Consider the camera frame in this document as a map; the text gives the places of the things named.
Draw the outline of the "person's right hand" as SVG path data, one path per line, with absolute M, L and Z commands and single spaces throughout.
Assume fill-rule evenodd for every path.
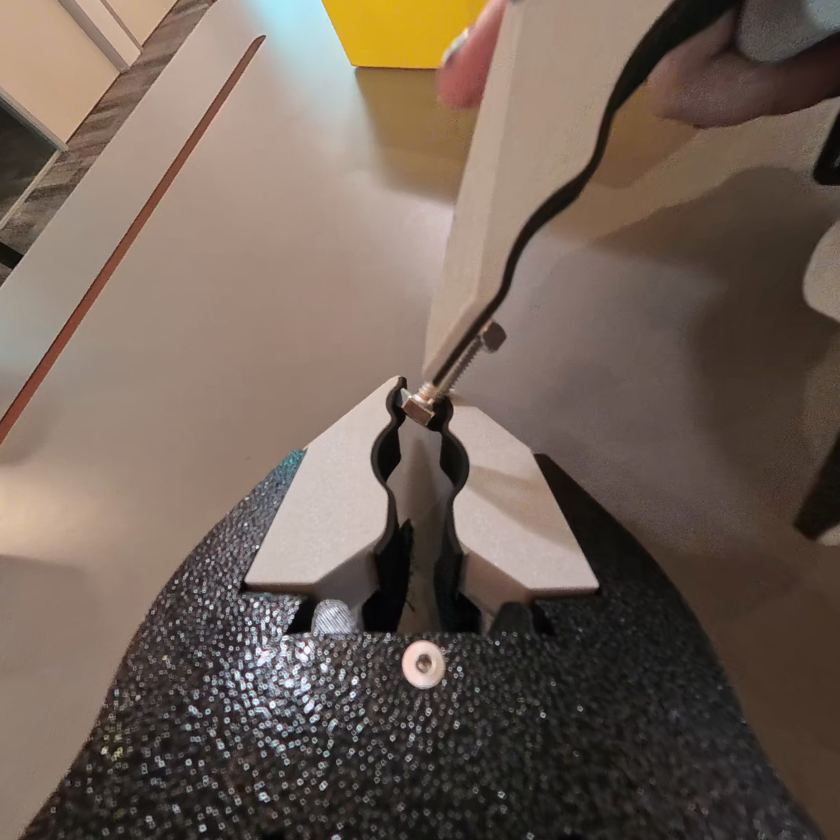
M 451 109 L 480 105 L 501 24 L 510 2 L 492 1 L 444 53 L 438 99 Z M 838 97 L 838 36 L 777 64 L 754 62 L 735 42 L 737 13 L 672 50 L 647 78 L 651 109 L 699 130 L 808 109 Z

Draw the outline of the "yellow plastic bin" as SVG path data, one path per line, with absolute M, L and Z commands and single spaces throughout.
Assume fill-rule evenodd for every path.
M 352 67 L 433 70 L 485 1 L 324 1 Z

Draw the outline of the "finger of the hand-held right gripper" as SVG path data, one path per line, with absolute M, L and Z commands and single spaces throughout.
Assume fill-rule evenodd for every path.
M 581 194 L 613 118 L 732 2 L 512 2 L 479 107 L 434 295 L 422 382 L 444 389 L 507 297 L 529 241 Z
M 692 250 L 697 190 L 679 168 L 697 130 L 656 118 L 635 95 L 612 124 L 603 157 L 581 193 L 542 224 L 517 266 L 510 298 L 543 287 L 580 296 L 656 287 Z

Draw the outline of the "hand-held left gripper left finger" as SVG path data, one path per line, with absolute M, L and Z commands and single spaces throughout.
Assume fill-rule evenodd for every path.
M 387 480 L 402 459 L 406 417 L 397 376 L 307 447 L 245 576 L 252 592 L 340 601 L 369 632 L 397 630 L 411 576 L 414 529 Z

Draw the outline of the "steel hex bolt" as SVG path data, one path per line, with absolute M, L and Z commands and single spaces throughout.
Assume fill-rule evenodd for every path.
M 449 399 L 456 384 L 477 355 L 486 353 L 480 348 L 479 333 L 480 331 L 469 341 L 457 360 L 445 367 L 438 381 L 424 383 L 415 393 L 410 393 L 405 388 L 401 390 L 402 410 L 406 417 L 424 427 L 430 427 L 439 407 Z

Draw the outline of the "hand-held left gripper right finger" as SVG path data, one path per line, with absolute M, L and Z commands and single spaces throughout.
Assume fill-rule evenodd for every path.
M 597 593 L 599 584 L 537 456 L 479 408 L 447 404 L 444 506 L 434 594 L 446 632 L 479 632 L 506 604 Z

